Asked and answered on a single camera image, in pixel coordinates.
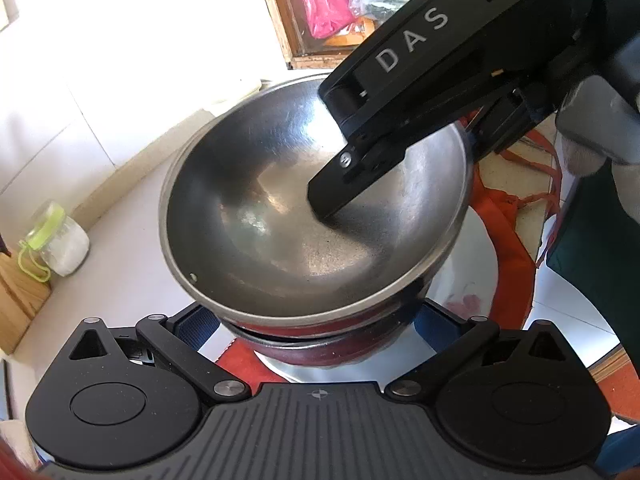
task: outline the kitchen counter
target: kitchen counter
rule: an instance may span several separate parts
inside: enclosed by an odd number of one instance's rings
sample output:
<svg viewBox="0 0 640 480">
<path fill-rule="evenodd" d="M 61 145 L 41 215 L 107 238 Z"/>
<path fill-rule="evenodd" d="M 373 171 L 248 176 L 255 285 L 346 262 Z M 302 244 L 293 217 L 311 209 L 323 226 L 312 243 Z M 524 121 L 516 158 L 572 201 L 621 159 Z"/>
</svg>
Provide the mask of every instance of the kitchen counter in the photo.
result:
<svg viewBox="0 0 640 480">
<path fill-rule="evenodd" d="M 529 146 L 514 151 L 550 163 L 550 157 Z M 10 357 L 14 411 L 24 418 L 26 403 L 36 384 L 78 323 L 97 316 L 109 327 L 133 326 L 154 313 L 172 316 L 192 303 L 169 272 L 160 249 L 158 201 L 166 162 L 116 203 L 89 230 L 91 252 L 71 277 L 60 280 Z M 481 164 L 488 187 L 526 196 L 549 189 L 546 174 L 489 156 Z M 540 245 L 545 203 L 528 206 L 518 216 L 517 232 L 535 257 Z M 215 360 L 232 341 L 221 328 L 201 353 Z"/>
</svg>

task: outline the glass jar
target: glass jar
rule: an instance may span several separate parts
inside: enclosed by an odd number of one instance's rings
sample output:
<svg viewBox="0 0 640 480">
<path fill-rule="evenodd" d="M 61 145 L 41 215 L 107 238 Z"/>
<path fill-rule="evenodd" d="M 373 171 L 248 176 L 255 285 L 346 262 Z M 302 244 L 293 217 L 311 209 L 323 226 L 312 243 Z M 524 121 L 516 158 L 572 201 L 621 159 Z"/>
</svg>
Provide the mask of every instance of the glass jar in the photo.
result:
<svg viewBox="0 0 640 480">
<path fill-rule="evenodd" d="M 20 242 L 20 246 L 20 268 L 39 282 L 46 282 L 52 270 L 60 276 L 68 276 L 82 264 L 89 252 L 89 237 L 62 206 L 49 201 L 34 214 L 33 229 Z M 41 275 L 24 267 L 22 259 L 26 252 L 29 252 L 33 265 L 42 271 Z M 47 267 L 39 264 L 33 253 L 37 253 Z"/>
</svg>

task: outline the orange cloth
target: orange cloth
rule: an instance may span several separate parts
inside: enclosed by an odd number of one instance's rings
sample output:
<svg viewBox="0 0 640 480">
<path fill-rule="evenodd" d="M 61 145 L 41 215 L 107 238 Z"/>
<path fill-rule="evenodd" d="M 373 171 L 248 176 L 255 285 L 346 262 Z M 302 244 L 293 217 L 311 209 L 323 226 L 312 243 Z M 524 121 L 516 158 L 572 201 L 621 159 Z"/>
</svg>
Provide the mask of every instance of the orange cloth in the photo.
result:
<svg viewBox="0 0 640 480">
<path fill-rule="evenodd" d="M 536 264 L 515 231 L 519 199 L 482 184 L 474 171 L 471 207 L 484 222 L 498 257 L 498 286 L 489 317 L 502 328 L 520 329 L 533 300 Z"/>
<path fill-rule="evenodd" d="M 231 343 L 216 364 L 251 386 L 254 395 L 261 383 L 287 382 L 263 365 L 254 352 L 239 339 Z"/>
<path fill-rule="evenodd" d="M 549 238 L 546 242 L 546 246 L 540 257 L 536 262 L 536 266 L 539 267 L 543 261 L 545 261 L 546 252 L 548 248 L 556 241 L 556 237 L 558 236 L 558 229 L 560 227 L 560 189 L 562 187 L 562 169 L 560 167 L 560 160 L 558 159 L 558 153 L 556 149 L 553 147 L 551 142 L 546 140 L 545 136 L 543 136 L 537 130 L 531 130 L 526 137 L 538 145 L 540 148 L 545 150 L 547 153 L 553 156 L 556 167 L 552 168 L 551 166 L 545 166 L 544 164 L 540 164 L 538 162 L 531 162 L 526 158 L 523 158 L 516 153 L 510 152 L 509 150 L 504 150 L 500 155 L 505 159 L 511 162 L 515 162 L 516 164 L 521 164 L 530 168 L 532 170 L 541 171 L 542 173 L 548 174 L 551 177 L 551 192 L 549 193 L 538 193 L 535 195 L 527 196 L 526 198 L 517 198 L 518 209 L 523 208 L 524 206 L 536 202 L 537 200 L 546 200 L 546 219 L 548 219 L 552 215 L 558 215 L 556 217 L 556 222 L 554 223 L 554 228 L 549 235 Z"/>
</svg>

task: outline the stainless steel wok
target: stainless steel wok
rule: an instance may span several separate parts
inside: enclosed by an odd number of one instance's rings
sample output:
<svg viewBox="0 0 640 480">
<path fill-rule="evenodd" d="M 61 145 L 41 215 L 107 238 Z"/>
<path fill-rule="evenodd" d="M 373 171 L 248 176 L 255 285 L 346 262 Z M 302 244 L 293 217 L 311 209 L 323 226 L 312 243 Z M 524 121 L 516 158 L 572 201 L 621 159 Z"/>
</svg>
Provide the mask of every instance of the stainless steel wok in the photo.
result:
<svg viewBox="0 0 640 480">
<path fill-rule="evenodd" d="M 465 215 L 471 162 L 452 124 L 318 221 L 306 184 L 345 145 L 316 95 L 322 78 L 271 88 L 203 128 L 162 190 L 171 272 L 252 332 L 318 338 L 387 316 L 424 295 Z"/>
</svg>

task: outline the metal pin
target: metal pin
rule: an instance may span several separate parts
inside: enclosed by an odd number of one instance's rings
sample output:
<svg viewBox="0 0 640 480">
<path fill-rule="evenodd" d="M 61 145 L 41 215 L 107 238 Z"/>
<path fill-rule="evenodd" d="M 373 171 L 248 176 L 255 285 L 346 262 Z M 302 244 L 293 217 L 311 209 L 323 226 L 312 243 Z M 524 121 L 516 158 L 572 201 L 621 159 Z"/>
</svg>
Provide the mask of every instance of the metal pin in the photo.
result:
<svg viewBox="0 0 640 480">
<path fill-rule="evenodd" d="M 213 387 L 213 391 L 223 397 L 235 397 L 244 392 L 244 384 L 240 381 L 220 381 Z"/>
<path fill-rule="evenodd" d="M 350 164 L 351 164 L 351 153 L 349 153 L 349 152 L 344 152 L 344 153 L 340 156 L 340 165 L 341 165 L 343 168 L 348 168 Z"/>
<path fill-rule="evenodd" d="M 399 397 L 413 397 L 420 393 L 420 384 L 415 381 L 396 381 L 391 385 L 391 393 Z"/>
</svg>

